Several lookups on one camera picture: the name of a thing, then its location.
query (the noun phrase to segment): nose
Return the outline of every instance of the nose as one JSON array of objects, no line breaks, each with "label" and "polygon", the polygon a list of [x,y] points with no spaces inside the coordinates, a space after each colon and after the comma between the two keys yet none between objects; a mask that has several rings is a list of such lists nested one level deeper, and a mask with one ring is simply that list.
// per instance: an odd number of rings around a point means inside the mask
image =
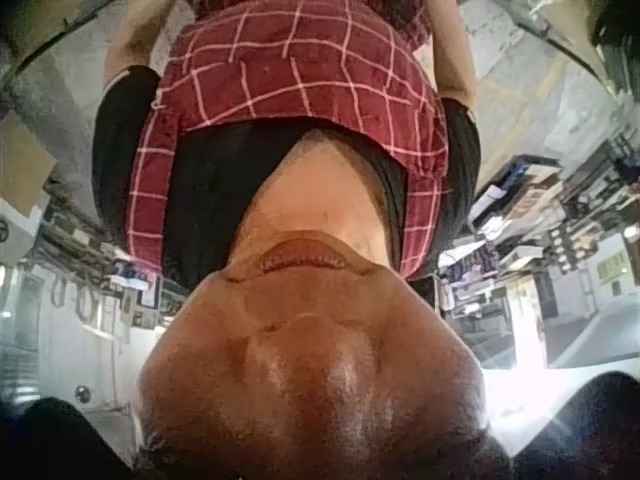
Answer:
[{"label": "nose", "polygon": [[362,331],[315,315],[301,315],[254,337],[246,357],[254,386],[312,403],[354,400],[367,390],[373,365],[371,343]]}]

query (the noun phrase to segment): man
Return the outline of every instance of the man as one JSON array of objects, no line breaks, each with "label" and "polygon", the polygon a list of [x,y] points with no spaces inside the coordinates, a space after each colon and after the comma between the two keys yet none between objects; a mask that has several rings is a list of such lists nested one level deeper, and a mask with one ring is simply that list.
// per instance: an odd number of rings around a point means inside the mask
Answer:
[{"label": "man", "polygon": [[[131,2],[94,142],[116,242],[193,289],[140,376],[138,470],[508,471],[477,362],[405,281],[477,177],[455,0],[196,2],[158,79],[173,3]],[[438,94],[413,57],[429,28]]]}]

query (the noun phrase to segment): plaid shirt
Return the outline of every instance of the plaid shirt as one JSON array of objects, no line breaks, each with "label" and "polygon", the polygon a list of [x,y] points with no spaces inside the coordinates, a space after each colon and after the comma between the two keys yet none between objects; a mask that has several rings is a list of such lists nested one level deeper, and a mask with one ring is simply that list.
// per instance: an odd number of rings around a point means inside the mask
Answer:
[{"label": "plaid shirt", "polygon": [[429,33],[424,0],[415,1],[413,20],[393,28],[374,0],[195,0],[197,20],[174,44],[140,138],[127,211],[131,255],[161,271],[182,134],[308,116],[368,136],[407,169],[400,273],[410,277],[429,251],[447,172],[442,104],[412,55]]}]

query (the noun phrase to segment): black sleeve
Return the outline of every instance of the black sleeve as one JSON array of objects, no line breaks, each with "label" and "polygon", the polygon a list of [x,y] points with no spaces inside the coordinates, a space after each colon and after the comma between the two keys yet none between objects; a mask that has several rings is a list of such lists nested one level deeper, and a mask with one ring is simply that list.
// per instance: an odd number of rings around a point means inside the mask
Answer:
[{"label": "black sleeve", "polygon": [[429,255],[412,281],[433,273],[438,257],[450,247],[466,223],[480,172],[480,135],[471,113],[456,100],[444,98],[442,104],[449,138],[449,170]]},{"label": "black sleeve", "polygon": [[129,178],[138,140],[160,77],[147,67],[130,67],[105,94],[93,136],[93,195],[112,241],[126,250]]}]

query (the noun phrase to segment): black t-shirt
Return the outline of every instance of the black t-shirt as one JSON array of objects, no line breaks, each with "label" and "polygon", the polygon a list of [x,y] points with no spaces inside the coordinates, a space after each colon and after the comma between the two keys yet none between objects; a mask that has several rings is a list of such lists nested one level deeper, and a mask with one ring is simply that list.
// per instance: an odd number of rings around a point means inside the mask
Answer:
[{"label": "black t-shirt", "polygon": [[[113,242],[125,250],[130,176],[159,80],[147,67],[131,67],[108,89],[96,118],[96,206]],[[464,224],[480,168],[478,132],[467,109],[454,100],[445,99],[443,104],[449,132],[449,193],[443,197],[431,254],[418,276],[433,270],[437,255]],[[404,168],[363,135],[321,119],[285,118],[209,127],[180,138],[165,215],[164,275],[193,289],[207,274],[223,268],[258,189],[293,145],[313,129],[343,133],[378,175],[390,223],[391,259],[398,268],[407,192]]]}]

